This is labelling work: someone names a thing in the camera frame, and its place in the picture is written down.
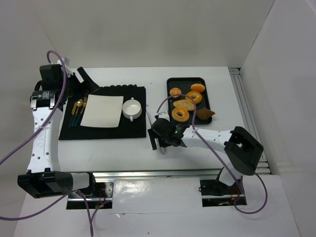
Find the dark orange ring doughnut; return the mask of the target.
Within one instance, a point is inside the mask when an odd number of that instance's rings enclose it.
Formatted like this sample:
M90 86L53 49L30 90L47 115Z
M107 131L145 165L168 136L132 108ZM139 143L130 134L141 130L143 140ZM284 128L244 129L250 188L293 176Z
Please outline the dark orange ring doughnut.
M186 100L190 101L191 103L195 101L196 104L202 101L202 95L196 91L190 91L187 93Z

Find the steel serving tongs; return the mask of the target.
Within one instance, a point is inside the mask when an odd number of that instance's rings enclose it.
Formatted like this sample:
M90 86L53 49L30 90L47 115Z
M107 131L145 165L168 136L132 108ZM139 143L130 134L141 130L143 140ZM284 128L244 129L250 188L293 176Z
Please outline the steel serving tongs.
M159 143L160 143L160 148L157 149L157 150L158 150L162 155L164 155L164 154L165 154L165 149L166 149L166 143L165 143L165 141L162 139L162 136L159 134L159 131L158 131L159 127L158 127L157 121L152 122L152 120L151 120L151 118L150 118L150 114L148 113L147 108L145 108L145 111L146 111L146 116L147 116L147 118L148 118L148 120L149 120L149 123L150 123L150 128L149 128L149 129L153 129L153 130L157 133L157 135L158 135L158 137L159 137L158 140L159 140Z

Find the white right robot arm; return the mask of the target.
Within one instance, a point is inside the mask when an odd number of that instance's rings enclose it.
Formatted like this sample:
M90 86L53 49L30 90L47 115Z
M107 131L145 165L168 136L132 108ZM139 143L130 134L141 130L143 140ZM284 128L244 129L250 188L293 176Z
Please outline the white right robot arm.
M208 130L191 125L174 125L164 118L158 118L148 130L153 150L160 147L209 148L224 169L219 182L232 186L242 176L252 176L264 151L263 146L243 127L234 130Z

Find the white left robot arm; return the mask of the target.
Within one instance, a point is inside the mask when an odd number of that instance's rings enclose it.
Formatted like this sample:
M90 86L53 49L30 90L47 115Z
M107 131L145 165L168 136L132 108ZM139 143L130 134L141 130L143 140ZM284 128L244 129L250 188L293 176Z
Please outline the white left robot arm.
M58 159L59 126L66 101L99 88L83 67L74 73L63 73L59 64L39 68L41 80L30 97L34 118L33 148L26 174L18 175L17 184L34 198L70 195L76 190L91 196L95 178L91 172L69 173L60 170Z

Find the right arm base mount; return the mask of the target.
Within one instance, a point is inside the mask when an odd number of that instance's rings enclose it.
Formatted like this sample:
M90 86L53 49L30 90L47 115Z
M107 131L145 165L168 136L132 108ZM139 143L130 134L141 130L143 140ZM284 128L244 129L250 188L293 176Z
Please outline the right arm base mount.
M241 193L237 184L227 186L218 180L200 180L199 192L202 207L247 205L245 195Z

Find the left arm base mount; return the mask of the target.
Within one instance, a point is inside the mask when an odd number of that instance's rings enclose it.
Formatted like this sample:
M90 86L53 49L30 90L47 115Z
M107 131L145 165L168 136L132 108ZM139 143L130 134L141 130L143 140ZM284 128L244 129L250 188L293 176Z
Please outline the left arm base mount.
M82 189L89 209L112 209L114 194L114 179L96 179L92 187ZM69 195L67 210L86 209L84 199L77 193Z

